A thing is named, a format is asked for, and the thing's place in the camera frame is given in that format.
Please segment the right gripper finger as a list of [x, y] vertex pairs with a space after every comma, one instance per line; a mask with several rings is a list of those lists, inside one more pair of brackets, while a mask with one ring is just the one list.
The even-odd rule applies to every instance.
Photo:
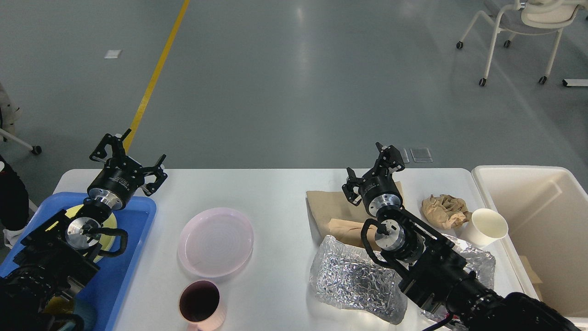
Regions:
[[359, 206], [360, 203], [365, 203], [363, 194], [360, 193], [360, 188], [367, 180], [366, 173], [359, 177], [356, 175], [355, 170], [350, 167], [346, 168], [346, 172], [347, 179], [346, 182], [342, 185], [342, 191], [349, 203], [354, 206]]
[[393, 145], [383, 145], [380, 142], [375, 143], [379, 155], [374, 162], [374, 176], [387, 177], [393, 179], [395, 172], [405, 170], [405, 162], [399, 151]]

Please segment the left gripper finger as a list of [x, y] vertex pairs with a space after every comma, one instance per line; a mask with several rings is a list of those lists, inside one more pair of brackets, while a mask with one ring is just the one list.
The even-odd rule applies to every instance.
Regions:
[[126, 130], [121, 136], [105, 134], [97, 147], [90, 154], [90, 160], [104, 163], [103, 170], [132, 171], [130, 158], [126, 155], [123, 146], [124, 140], [132, 132]]
[[143, 191], [144, 195], [149, 197], [155, 193], [164, 181], [168, 178], [168, 174], [164, 172], [164, 160], [167, 155], [163, 154], [160, 156], [156, 164], [151, 167], [140, 167], [138, 168], [138, 183], [139, 188]]

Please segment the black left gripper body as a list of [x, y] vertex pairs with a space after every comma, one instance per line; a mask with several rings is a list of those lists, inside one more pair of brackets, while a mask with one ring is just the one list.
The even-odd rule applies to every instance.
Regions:
[[145, 182], [139, 176], [139, 168], [141, 164], [134, 159], [108, 159], [88, 187], [88, 196], [111, 210], [124, 209], [135, 191]]

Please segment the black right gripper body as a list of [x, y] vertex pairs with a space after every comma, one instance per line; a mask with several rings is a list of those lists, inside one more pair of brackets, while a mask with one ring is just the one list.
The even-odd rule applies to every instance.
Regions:
[[367, 179], [359, 186], [359, 194], [365, 210], [373, 217], [376, 217], [384, 206], [393, 206], [397, 209], [403, 206], [400, 190], [391, 175]]

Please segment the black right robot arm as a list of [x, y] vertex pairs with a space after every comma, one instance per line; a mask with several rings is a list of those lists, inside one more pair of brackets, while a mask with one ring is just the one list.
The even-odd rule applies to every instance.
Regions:
[[400, 151], [393, 145], [376, 147], [373, 167], [361, 177], [347, 168], [342, 190], [353, 205], [363, 203], [370, 216], [360, 238], [372, 261], [395, 270], [401, 292], [422, 310], [447, 310], [430, 331], [454, 318], [469, 331], [577, 330], [542, 301], [521, 292], [502, 297], [480, 283], [475, 271], [466, 272], [466, 259], [454, 251], [454, 243], [405, 209], [392, 177], [405, 169]]

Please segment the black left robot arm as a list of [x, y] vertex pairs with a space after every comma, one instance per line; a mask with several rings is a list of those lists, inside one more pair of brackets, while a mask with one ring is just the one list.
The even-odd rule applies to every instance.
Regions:
[[166, 155], [151, 167], [128, 156], [124, 141], [131, 134], [105, 134], [90, 159], [104, 164], [87, 188], [80, 209], [71, 217], [62, 209], [29, 234], [13, 262], [16, 268], [1, 277], [1, 329], [3, 331], [50, 331], [67, 327], [82, 331], [86, 322], [74, 313], [48, 313], [52, 299], [71, 302], [99, 272], [97, 257], [124, 254], [128, 231], [109, 228], [105, 222], [123, 210], [137, 190], [151, 196], [167, 179]]

